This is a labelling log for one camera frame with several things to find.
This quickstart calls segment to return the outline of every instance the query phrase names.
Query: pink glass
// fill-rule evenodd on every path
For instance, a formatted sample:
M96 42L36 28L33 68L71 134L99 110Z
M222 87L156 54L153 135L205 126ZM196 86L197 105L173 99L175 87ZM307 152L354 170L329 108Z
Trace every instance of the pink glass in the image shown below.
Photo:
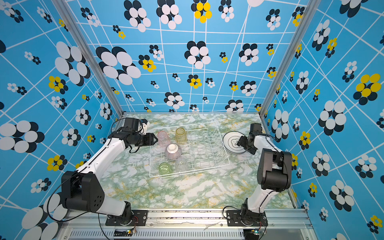
M166 147L170 144L169 136L166 132L160 131L157 134L157 138L159 139L159 145L160 147Z

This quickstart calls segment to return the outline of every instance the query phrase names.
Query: yellow glass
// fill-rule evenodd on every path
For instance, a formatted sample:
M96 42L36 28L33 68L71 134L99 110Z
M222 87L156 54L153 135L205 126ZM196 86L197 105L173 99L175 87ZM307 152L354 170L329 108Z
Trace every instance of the yellow glass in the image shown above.
M180 144L186 144L187 141L187 133L185 132L184 128L179 127L176 129L176 142Z

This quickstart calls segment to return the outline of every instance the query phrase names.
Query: green glass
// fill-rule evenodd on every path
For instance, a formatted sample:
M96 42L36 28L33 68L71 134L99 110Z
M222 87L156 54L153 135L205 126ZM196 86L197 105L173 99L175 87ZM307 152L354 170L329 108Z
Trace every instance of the green glass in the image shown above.
M159 172L160 172L161 175L171 174L171 173L173 173L173 169L172 169L172 166L169 163L163 162L159 166Z

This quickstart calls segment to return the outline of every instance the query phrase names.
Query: clear glass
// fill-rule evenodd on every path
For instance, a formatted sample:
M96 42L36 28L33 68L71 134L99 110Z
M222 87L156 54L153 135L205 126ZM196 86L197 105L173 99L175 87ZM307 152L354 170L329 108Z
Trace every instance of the clear glass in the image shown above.
M180 144L186 144L187 143L187 133L185 132L184 128L179 127L176 129L176 142Z
M169 136L165 131L160 131L157 134L157 138L159 139L160 147L166 147L170 144Z
M183 156L175 160L175 172L186 172L188 170L188 161Z

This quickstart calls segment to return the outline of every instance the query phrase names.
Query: blue wallpaper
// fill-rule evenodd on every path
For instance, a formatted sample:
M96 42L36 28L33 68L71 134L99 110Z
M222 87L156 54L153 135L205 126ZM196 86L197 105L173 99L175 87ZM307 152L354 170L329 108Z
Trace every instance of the blue wallpaper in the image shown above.
M256 112L308 0L66 1L127 112Z
M0 10L0 239L52 239L59 224L44 203L117 116L49 0L0 0ZM57 220L61 203L50 202Z
M264 115L320 240L384 239L383 13L322 0Z

